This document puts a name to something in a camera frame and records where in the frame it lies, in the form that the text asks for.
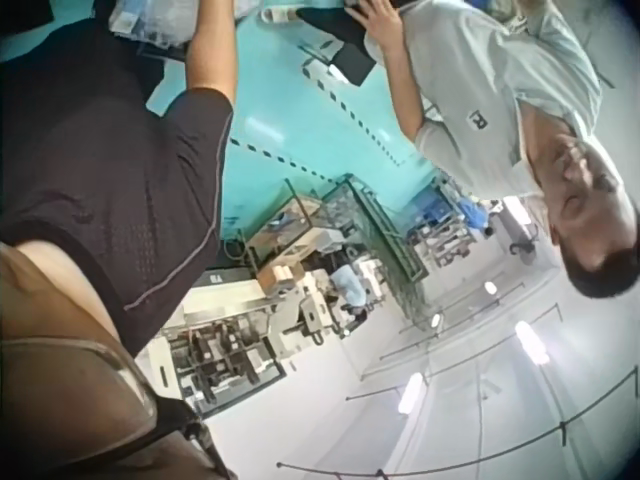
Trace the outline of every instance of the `man's arm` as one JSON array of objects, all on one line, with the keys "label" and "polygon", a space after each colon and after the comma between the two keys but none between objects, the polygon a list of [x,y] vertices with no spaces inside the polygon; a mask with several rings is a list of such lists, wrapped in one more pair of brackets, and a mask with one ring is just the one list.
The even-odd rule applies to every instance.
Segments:
[{"label": "man's arm", "polygon": [[221,92],[233,105],[238,82],[234,0],[200,0],[187,54],[187,88]]},{"label": "man's arm", "polygon": [[409,53],[403,43],[395,49],[383,50],[382,54],[387,69],[393,111],[398,119],[400,130],[405,137],[415,143],[425,118],[420,90],[409,61]]},{"label": "man's arm", "polygon": [[362,13],[351,8],[346,10],[378,42],[400,130],[411,142],[415,142],[424,123],[424,112],[404,43],[402,19],[389,0],[361,0],[360,8]]}]

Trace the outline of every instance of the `cardboard box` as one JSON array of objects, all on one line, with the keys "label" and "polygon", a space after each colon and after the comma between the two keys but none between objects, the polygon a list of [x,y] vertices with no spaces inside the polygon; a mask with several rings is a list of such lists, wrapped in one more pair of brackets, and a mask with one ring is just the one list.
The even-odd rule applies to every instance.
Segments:
[{"label": "cardboard box", "polygon": [[267,297],[287,292],[296,286],[291,269],[278,265],[264,267],[258,272],[256,280]]}]

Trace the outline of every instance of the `eyeglasses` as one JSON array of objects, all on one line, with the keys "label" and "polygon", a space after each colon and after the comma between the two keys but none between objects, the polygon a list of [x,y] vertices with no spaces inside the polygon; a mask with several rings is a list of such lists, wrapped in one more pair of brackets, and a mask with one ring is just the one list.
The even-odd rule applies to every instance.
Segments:
[{"label": "eyeglasses", "polygon": [[[35,415],[27,423],[33,425],[38,416],[47,416],[65,419],[62,424],[69,427],[60,428],[61,422],[54,422],[63,438],[44,432],[47,438],[41,441],[51,443],[38,449],[45,452],[38,462],[38,475],[97,471],[180,432],[200,446],[215,473],[223,479],[235,478],[191,407],[158,396],[128,355],[93,341],[47,337],[3,341],[2,354],[5,412],[19,412],[21,404],[26,404],[26,413]],[[103,402],[102,418],[91,415],[96,401]],[[9,423],[22,421],[7,418]],[[83,432],[94,432],[93,438],[78,442],[73,422],[80,422]]]}]

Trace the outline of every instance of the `man's hand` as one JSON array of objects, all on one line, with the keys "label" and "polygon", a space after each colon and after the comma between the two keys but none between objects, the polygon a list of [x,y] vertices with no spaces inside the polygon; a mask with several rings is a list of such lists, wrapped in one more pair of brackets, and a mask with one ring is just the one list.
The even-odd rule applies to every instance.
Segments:
[{"label": "man's hand", "polygon": [[353,8],[345,10],[373,38],[383,52],[404,47],[404,27],[397,10],[389,0],[360,0],[361,12]]}]

